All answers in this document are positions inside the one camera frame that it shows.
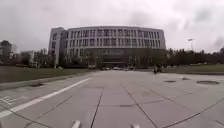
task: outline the grass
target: grass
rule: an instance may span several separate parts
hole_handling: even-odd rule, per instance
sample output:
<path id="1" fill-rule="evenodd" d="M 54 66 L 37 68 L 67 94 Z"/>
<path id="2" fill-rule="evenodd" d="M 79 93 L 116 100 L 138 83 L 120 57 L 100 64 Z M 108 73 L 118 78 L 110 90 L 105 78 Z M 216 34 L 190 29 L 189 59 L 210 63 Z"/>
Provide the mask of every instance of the grass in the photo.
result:
<path id="1" fill-rule="evenodd" d="M 0 66 L 0 83 L 34 80 L 88 72 L 88 69 L 35 69 Z"/>
<path id="2" fill-rule="evenodd" d="M 224 65 L 201 65 L 201 66 L 186 66 L 175 67 L 164 70 L 165 72 L 174 73 L 224 73 Z"/>
<path id="3" fill-rule="evenodd" d="M 200 65 L 200 66 L 180 66 L 163 69 L 165 73 L 185 73 L 185 74 L 204 74 L 204 75 L 224 75 L 224 65 Z"/>

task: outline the sky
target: sky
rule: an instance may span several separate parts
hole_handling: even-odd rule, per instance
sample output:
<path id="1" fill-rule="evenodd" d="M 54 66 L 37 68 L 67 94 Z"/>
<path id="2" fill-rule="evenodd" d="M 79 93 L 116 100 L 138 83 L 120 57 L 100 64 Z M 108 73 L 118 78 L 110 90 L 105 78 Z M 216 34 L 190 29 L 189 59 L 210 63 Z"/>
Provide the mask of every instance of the sky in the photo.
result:
<path id="1" fill-rule="evenodd" d="M 48 48 L 51 28 L 99 25 L 163 29 L 167 48 L 214 52 L 224 46 L 224 0 L 0 0 L 0 41 L 17 51 Z"/>

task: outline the street light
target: street light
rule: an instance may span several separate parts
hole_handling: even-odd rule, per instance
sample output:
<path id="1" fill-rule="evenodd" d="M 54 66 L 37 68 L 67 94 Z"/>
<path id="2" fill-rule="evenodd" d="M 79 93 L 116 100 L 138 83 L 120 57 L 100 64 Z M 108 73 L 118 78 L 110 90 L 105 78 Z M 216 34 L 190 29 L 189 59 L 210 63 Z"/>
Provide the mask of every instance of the street light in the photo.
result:
<path id="1" fill-rule="evenodd" d="M 192 43 L 194 40 L 195 39 L 188 39 L 188 41 L 191 42 L 191 49 L 192 49 L 192 51 L 194 51 L 194 49 L 193 49 L 193 43 Z"/>

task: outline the concrete ground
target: concrete ground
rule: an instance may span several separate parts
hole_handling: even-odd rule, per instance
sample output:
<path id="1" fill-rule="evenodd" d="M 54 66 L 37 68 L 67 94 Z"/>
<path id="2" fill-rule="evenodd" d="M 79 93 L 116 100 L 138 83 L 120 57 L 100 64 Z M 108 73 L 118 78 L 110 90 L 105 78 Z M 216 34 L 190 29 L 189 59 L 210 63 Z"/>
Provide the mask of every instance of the concrete ground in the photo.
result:
<path id="1" fill-rule="evenodd" d="M 224 76 L 90 73 L 1 91 L 0 121 L 3 128 L 71 128 L 76 120 L 82 128 L 224 128 L 223 82 Z"/>

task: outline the distant building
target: distant building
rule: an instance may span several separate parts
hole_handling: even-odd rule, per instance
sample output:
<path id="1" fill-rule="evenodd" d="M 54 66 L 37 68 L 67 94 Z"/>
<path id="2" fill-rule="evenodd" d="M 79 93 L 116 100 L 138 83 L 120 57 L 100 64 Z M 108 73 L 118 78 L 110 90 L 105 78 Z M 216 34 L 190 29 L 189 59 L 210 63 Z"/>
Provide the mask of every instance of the distant building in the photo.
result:
<path id="1" fill-rule="evenodd" d="M 23 60 L 24 58 L 28 58 L 29 63 L 34 63 L 34 57 L 35 57 L 35 51 L 31 50 L 31 51 L 23 51 L 21 52 L 21 59 Z"/>
<path id="2" fill-rule="evenodd" d="M 0 60 L 8 61 L 12 58 L 13 54 L 16 52 L 16 45 L 11 44 L 8 41 L 0 42 Z"/>
<path id="3" fill-rule="evenodd" d="M 129 65 L 131 59 L 141 65 L 140 61 L 146 60 L 140 55 L 133 56 L 133 53 L 145 49 L 165 51 L 163 30 L 128 26 L 81 27 L 68 30 L 60 27 L 51 30 L 49 40 L 49 53 L 55 56 L 56 65 L 63 62 L 68 55 L 82 60 L 93 54 L 95 60 L 100 60 L 103 66 L 123 67 Z"/>

